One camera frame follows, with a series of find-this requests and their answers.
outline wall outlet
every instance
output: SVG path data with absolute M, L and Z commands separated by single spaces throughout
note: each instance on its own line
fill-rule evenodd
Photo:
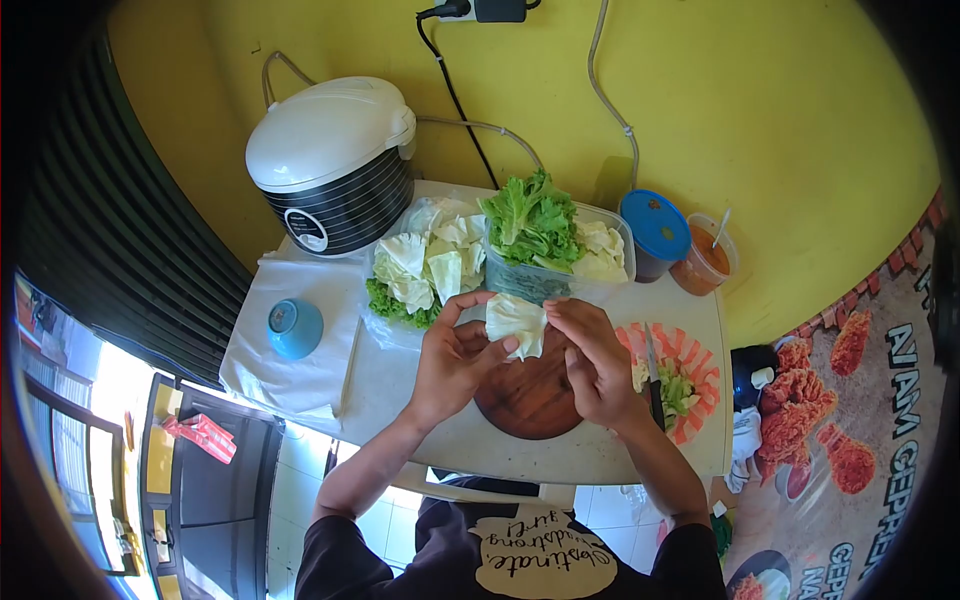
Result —
M 446 3 L 446 0 L 433 0 L 433 6 L 439 7 Z M 476 3 L 470 2 L 470 12 L 465 16 L 442 16 L 440 17 L 441 22 L 448 23 L 450 21 L 475 21 L 477 20 L 477 9 Z

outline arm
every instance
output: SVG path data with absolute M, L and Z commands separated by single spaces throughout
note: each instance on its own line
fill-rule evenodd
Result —
M 703 485 L 634 391 L 630 352 L 617 341 L 607 313 L 570 299 L 548 300 L 543 307 L 550 324 L 577 346 L 568 348 L 565 356 L 577 412 L 616 431 L 654 505 L 676 526 L 709 527 Z
M 410 402 L 394 422 L 326 476 L 317 492 L 311 524 L 330 515 L 356 519 L 364 514 L 427 434 L 463 410 L 480 381 L 516 349 L 519 342 L 513 336 L 491 344 L 482 321 L 456 326 L 464 309 L 493 296 L 493 292 L 471 292 L 447 301 L 423 335 Z
M 418 420 L 409 406 L 404 408 L 394 422 L 326 476 L 310 522 L 328 515 L 353 520 L 364 514 L 432 430 L 433 425 Z
M 710 526 L 707 495 L 700 478 L 680 450 L 663 435 L 646 410 L 640 421 L 615 427 L 654 506 L 673 518 L 674 526 Z

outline table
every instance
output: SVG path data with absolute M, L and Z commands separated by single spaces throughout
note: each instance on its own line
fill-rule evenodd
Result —
M 417 180 L 415 198 L 488 197 L 489 189 Z M 289 240 L 280 249 L 286 250 Z M 721 475 L 730 469 L 732 450 L 732 377 L 730 348 L 719 295 L 690 296 L 671 276 L 655 283 L 630 283 L 604 303 L 614 326 L 639 321 L 684 329 L 717 355 L 720 404 L 691 442 L 680 446 L 700 476 Z M 381 350 L 366 328 L 360 327 L 348 382 L 342 398 L 342 429 L 323 433 L 362 445 L 399 414 L 413 391 L 418 352 Z M 610 430 L 582 422 L 552 440 L 520 440 L 501 432 L 480 414 L 474 403 L 441 423 L 414 453 L 412 461 L 461 473 L 501 479 L 576 485 L 638 483 L 630 456 Z

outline black t-shirt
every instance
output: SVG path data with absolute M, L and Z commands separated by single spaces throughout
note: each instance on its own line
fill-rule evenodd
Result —
M 486 487 L 470 479 L 458 483 Z M 417 556 L 398 577 L 371 552 L 353 521 L 326 516 L 306 532 L 296 598 L 727 597 L 716 538 L 704 525 L 672 531 L 648 576 L 620 561 L 572 516 L 546 505 L 424 499 Z

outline hand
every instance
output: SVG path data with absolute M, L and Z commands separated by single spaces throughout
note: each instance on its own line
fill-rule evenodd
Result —
M 487 373 L 519 346 L 512 335 L 490 342 L 482 321 L 455 326 L 463 310 L 494 296 L 482 291 L 454 296 L 423 335 L 417 383 L 407 407 L 420 426 L 432 429 L 462 411 Z
M 570 298 L 547 300 L 543 308 L 547 321 L 577 346 L 564 358 L 580 416 L 617 432 L 650 419 L 647 402 L 634 391 L 630 352 L 617 341 L 607 313 Z

